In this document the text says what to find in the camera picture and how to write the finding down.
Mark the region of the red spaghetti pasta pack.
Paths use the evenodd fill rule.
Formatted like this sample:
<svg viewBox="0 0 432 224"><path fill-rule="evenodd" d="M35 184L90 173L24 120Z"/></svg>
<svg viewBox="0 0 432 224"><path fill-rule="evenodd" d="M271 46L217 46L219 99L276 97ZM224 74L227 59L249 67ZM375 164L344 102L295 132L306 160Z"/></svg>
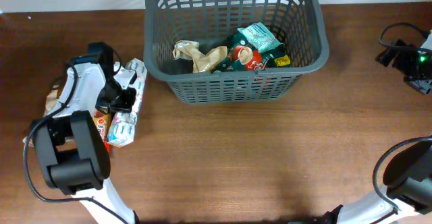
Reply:
<svg viewBox="0 0 432 224"><path fill-rule="evenodd" d="M111 152L111 145L108 143L107 136L109 128L111 126L112 116L110 114L102 113L95 109L92 119L97 127L100 137L103 140L107 152Z"/></svg>

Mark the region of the white tissue multipack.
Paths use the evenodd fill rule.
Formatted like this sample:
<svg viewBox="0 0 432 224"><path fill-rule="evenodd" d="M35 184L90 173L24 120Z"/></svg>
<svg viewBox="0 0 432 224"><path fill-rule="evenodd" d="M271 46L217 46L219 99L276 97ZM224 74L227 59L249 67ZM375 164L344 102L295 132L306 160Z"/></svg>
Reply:
<svg viewBox="0 0 432 224"><path fill-rule="evenodd" d="M136 123L142 105L147 77L147 69L144 62L137 58L133 58L127 62L126 69L134 70L137 74L137 79L129 86L129 88L136 90L136 99L130 113L117 112L113 116L107 141L110 145L116 147L123 147L134 141Z"/></svg>

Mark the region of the beige brown cookie bag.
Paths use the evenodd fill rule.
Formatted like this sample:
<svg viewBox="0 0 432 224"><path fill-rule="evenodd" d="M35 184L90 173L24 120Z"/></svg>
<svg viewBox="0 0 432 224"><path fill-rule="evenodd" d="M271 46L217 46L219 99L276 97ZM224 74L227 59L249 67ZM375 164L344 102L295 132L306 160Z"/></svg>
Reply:
<svg viewBox="0 0 432 224"><path fill-rule="evenodd" d="M45 101L45 111L43 113L43 116L39 119L35 119L30 123L30 131L33 129L34 125L40 121L40 119L44 118L46 115L50 113L51 110L53 110L54 106L58 103L59 97L61 96L61 93L63 91L63 86L54 86L54 89L51 89L50 93L46 97ZM23 138L22 142L23 144L26 142L27 136ZM28 145L31 147L34 147L32 140L30 139L28 142Z"/></svg>

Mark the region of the beige paper bag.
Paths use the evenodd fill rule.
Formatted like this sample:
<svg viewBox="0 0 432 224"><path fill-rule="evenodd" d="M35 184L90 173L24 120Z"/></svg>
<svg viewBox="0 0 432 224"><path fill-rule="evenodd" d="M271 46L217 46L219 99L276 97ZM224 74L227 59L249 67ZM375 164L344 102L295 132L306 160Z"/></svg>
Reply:
<svg viewBox="0 0 432 224"><path fill-rule="evenodd" d="M211 72L227 57L227 47L219 46L211 49L207 54L199 51L199 42L190 40L179 40L173 46L173 57L175 60L185 59L193 61L192 72Z"/></svg>

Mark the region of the grey plastic shopping basket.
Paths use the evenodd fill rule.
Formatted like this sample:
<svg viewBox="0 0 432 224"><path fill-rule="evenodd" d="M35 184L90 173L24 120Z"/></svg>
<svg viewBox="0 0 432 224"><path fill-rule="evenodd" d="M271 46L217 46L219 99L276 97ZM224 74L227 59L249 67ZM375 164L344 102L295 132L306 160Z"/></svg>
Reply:
<svg viewBox="0 0 432 224"><path fill-rule="evenodd" d="M278 99L329 57L318 0L145 0L145 5L145 66L188 104ZM179 40L196 41L207 53L224 45L240 27L257 22L282 43L290 66L194 73L191 63L173 57Z"/></svg>

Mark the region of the green Nescafe coffee bag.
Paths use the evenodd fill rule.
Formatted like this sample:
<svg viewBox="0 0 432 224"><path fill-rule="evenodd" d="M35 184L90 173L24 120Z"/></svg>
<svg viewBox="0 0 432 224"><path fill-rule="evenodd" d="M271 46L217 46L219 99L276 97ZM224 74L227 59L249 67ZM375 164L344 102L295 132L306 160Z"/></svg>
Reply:
<svg viewBox="0 0 432 224"><path fill-rule="evenodd" d="M227 57L215 66L213 72L257 71L291 66L291 59L285 54L282 45L260 53L240 32L229 35L225 44L227 45Z"/></svg>

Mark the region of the light teal snack packet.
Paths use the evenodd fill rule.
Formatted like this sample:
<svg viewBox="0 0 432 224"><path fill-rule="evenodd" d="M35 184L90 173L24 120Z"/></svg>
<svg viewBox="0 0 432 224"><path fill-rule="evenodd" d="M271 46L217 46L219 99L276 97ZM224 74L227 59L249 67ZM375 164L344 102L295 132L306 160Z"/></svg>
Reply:
<svg viewBox="0 0 432 224"><path fill-rule="evenodd" d="M281 45L281 42L279 42L274 34L261 22L253 23L245 28L238 28L238 32L240 32L259 53L265 53Z"/></svg>

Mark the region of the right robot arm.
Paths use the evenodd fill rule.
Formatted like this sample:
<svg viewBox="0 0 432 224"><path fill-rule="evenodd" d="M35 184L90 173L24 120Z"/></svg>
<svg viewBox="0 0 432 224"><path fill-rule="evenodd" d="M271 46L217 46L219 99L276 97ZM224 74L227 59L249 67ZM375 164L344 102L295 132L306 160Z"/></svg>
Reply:
<svg viewBox="0 0 432 224"><path fill-rule="evenodd" d="M398 39L381 42L385 50L376 61L404 74L404 82L417 92L431 94L431 32L421 30L420 47ZM315 223L397 223L404 217L431 212L431 137L400 142L387 150L374 166L373 192L339 205Z"/></svg>

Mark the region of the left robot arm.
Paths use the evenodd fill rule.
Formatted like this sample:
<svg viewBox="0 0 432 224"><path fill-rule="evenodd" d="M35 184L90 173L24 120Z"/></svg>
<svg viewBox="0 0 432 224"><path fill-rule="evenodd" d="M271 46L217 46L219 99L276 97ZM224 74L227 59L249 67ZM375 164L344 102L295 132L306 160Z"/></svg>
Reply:
<svg viewBox="0 0 432 224"><path fill-rule="evenodd" d="M108 150L95 125L95 110L130 113L137 91L134 70L116 66L117 52L104 42L88 45L84 55L65 65L65 85L55 106L30 126L23 149L26 181L44 202L81 202L97 223L138 223L109 178ZM47 198L32 183L28 170L28 145L34 146L45 183L64 198Z"/></svg>

